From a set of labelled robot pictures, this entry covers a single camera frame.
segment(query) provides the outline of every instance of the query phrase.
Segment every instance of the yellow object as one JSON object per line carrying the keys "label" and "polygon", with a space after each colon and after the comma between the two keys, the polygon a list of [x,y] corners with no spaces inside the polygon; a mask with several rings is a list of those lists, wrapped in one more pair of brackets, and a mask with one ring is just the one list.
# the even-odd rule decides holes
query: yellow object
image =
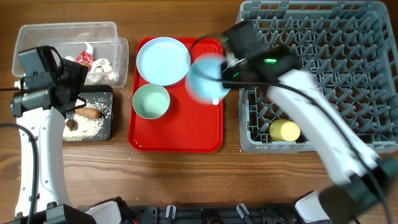
{"label": "yellow object", "polygon": [[296,141],[300,136],[300,128],[293,121],[279,119],[272,122],[269,134],[274,141]]}

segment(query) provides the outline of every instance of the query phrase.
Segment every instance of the plastic crate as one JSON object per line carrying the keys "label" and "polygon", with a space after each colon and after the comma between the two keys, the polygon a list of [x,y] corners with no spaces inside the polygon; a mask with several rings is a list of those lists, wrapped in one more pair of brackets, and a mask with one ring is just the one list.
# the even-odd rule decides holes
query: plastic crate
{"label": "plastic crate", "polygon": [[[398,149],[397,48],[387,7],[377,1],[245,1],[236,22],[251,21],[270,48],[300,57],[320,91],[377,152]],[[269,126],[288,119],[256,88],[240,90],[241,147],[247,152],[314,150],[302,136],[272,141]]]}
{"label": "plastic crate", "polygon": [[123,87],[127,80],[129,66],[129,44],[125,38],[119,38],[118,28],[114,22],[69,22],[59,24],[24,25],[19,29],[17,43],[12,62],[12,74],[16,77],[24,76],[24,68],[19,61],[18,53],[32,47],[51,45],[56,48],[61,57],[77,58],[86,50],[85,42],[94,48],[94,59],[106,58],[112,65],[109,72],[95,72],[95,76],[116,71],[119,73],[117,81],[105,80],[92,83],[86,80],[85,85],[111,85],[114,88]]}

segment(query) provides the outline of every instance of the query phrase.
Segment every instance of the green bowl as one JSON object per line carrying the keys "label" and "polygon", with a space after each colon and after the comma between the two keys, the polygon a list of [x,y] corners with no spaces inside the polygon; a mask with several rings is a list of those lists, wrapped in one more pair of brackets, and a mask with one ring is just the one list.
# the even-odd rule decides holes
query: green bowl
{"label": "green bowl", "polygon": [[167,90],[156,84],[140,87],[132,97],[134,111],[145,119],[157,119],[166,113],[170,106]]}

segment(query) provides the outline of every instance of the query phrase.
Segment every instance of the gray plastic basket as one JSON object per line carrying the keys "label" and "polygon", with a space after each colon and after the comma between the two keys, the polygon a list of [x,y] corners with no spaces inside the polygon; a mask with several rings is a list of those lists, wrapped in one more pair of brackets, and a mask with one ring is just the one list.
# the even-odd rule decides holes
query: gray plastic basket
{"label": "gray plastic basket", "polygon": [[[270,48],[286,45],[354,132],[377,152],[398,149],[397,48],[387,7],[377,1],[245,1],[236,22],[250,21]],[[240,90],[239,128],[246,152],[314,150],[302,136],[272,141],[269,126],[289,119],[256,88]]]}

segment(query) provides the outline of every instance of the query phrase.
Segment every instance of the wood grain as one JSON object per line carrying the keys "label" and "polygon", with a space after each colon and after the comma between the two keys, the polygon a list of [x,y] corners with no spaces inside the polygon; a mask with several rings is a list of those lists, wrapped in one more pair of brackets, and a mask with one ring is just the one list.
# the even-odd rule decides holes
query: wood grain
{"label": "wood grain", "polygon": [[[314,152],[248,154],[239,145],[238,93],[225,100],[225,135],[213,154],[141,153],[127,142],[132,76],[137,43],[146,36],[199,37],[234,24],[241,1],[52,1],[0,3],[0,88],[13,86],[11,64],[18,30],[24,24],[114,21],[129,41],[127,84],[115,89],[114,136],[106,142],[69,142],[63,147],[65,178],[72,204],[83,208],[122,196],[130,205],[259,205],[291,202],[331,184]],[[385,1],[388,8],[396,3]],[[394,30],[398,16],[390,14]],[[0,91],[0,123],[15,122],[9,109],[13,91]],[[0,129],[0,222],[14,218],[21,182],[17,130]],[[398,159],[398,152],[393,153]],[[389,203],[398,220],[398,186]],[[384,222],[380,206],[360,217]]]}

